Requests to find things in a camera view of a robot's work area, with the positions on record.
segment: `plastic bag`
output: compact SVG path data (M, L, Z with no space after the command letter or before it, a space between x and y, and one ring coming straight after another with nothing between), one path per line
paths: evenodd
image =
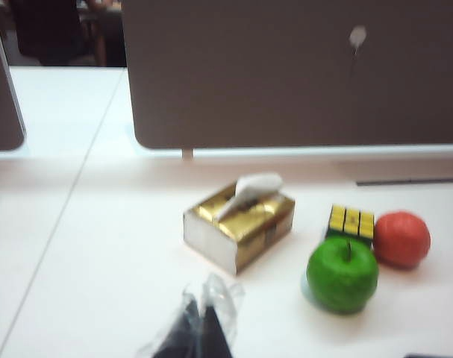
M185 290L173 323L135 357L232 357L229 345L237 333L237 312L243 296L241 285L227 287L220 277L210 274L202 286L201 303Z

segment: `white tissue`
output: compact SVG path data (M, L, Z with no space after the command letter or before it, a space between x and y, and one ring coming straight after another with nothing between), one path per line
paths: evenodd
M234 197L216 214L216 220L221 220L248 201L275 194L282 185L283 180L277 173L258 173L240 177L236 183Z

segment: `orange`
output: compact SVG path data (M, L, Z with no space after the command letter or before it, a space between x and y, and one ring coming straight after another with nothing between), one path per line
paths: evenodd
M427 256L430 244L427 225L412 213L389 213L375 223L374 253L380 261L413 268Z

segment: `tissue box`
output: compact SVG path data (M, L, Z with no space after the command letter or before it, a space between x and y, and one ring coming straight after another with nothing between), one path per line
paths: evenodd
M235 187L227 186L183 215L184 241L232 274L290 231L295 206L294 200L276 193L217 221L216 213L234 196Z

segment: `table surface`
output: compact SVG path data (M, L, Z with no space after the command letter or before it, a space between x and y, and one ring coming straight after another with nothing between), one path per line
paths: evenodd
M453 156L296 148L182 160L136 143L126 71L11 72L28 136L0 153L0 357L133 357L210 272L246 292L235 357L453 356L453 183L355 183L453 175ZM296 200L293 230L231 277L184 245L181 214L262 171L279 172ZM380 265L377 292L354 315L325 312L300 290L334 203L409 210L432 235L417 269Z

